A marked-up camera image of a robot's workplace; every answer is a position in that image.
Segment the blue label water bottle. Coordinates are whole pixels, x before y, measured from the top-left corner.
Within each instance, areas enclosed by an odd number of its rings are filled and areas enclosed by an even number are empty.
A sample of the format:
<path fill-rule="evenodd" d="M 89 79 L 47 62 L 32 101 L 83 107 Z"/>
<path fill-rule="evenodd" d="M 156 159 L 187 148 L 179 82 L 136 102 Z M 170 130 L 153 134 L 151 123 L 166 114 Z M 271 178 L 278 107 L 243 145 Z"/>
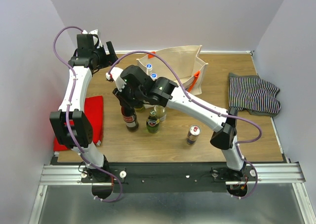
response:
<path fill-rule="evenodd" d="M 156 73 L 151 73 L 150 77 L 153 81 L 155 81 L 158 78 Z"/>

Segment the clear plastic water bottle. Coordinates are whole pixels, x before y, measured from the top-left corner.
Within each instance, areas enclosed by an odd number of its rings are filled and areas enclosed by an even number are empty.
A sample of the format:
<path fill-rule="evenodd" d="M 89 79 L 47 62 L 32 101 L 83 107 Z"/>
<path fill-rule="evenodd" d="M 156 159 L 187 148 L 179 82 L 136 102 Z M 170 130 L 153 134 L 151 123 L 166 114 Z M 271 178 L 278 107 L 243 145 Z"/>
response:
<path fill-rule="evenodd" d="M 152 73 L 152 70 L 153 70 L 152 64 L 147 64 L 146 65 L 146 72 L 148 75 L 150 75 Z"/>

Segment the cola glass bottle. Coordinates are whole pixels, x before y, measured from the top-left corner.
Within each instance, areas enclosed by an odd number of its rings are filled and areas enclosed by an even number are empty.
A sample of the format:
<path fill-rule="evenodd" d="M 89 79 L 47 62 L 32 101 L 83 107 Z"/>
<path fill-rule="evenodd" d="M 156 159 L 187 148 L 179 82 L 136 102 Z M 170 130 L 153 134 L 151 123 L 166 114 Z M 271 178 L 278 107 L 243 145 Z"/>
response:
<path fill-rule="evenodd" d="M 134 131 L 138 130 L 139 123 L 137 121 L 136 112 L 133 108 L 122 106 L 121 107 L 121 114 L 122 114 L 123 120 L 125 122 L 126 128 L 130 132 L 134 132 Z"/>

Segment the beige canvas tote bag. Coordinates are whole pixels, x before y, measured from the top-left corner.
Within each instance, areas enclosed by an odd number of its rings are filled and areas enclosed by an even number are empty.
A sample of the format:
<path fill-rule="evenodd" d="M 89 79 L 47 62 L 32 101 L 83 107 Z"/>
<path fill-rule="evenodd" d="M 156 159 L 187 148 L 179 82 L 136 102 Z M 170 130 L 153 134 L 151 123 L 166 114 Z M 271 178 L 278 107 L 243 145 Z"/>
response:
<path fill-rule="evenodd" d="M 200 45 L 186 45 L 164 48 L 153 53 L 168 63 L 187 92 L 200 95 L 202 94 L 201 84 L 208 67 L 208 63 L 199 57 L 201 48 Z M 152 73 L 158 77 L 166 77 L 177 82 L 169 68 L 158 58 L 147 54 L 137 59 L 137 66 L 145 72 L 147 72 L 148 64 L 152 65 Z"/>

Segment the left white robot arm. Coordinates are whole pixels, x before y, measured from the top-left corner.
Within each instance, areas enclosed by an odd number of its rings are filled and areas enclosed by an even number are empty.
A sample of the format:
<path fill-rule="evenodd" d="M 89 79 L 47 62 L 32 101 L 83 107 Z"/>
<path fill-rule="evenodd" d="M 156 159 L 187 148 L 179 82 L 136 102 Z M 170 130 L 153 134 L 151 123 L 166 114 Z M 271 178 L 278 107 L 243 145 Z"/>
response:
<path fill-rule="evenodd" d="M 88 85 L 93 73 L 111 66 L 117 56 L 111 42 L 101 43 L 98 30 L 83 30 L 77 35 L 77 48 L 65 64 L 69 68 L 69 82 L 64 99 L 49 120 L 59 144 L 76 152 L 85 163 L 84 173 L 97 182 L 111 179 L 109 162 L 93 142 L 93 127 L 84 112 Z"/>

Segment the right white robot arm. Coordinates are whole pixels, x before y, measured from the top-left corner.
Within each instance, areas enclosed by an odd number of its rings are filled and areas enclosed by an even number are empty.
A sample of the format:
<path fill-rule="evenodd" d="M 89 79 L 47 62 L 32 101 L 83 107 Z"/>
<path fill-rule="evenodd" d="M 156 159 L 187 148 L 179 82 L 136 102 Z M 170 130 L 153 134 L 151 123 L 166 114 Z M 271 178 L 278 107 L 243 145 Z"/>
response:
<path fill-rule="evenodd" d="M 233 110 L 218 108 L 183 90 L 177 83 L 157 75 L 149 76 L 140 67 L 114 67 L 106 74 L 116 88 L 113 93 L 122 106 L 160 105 L 183 112 L 213 130 L 211 145 L 220 149 L 226 159 L 227 174 L 232 180 L 245 175 L 245 162 L 237 149 L 236 119 Z"/>

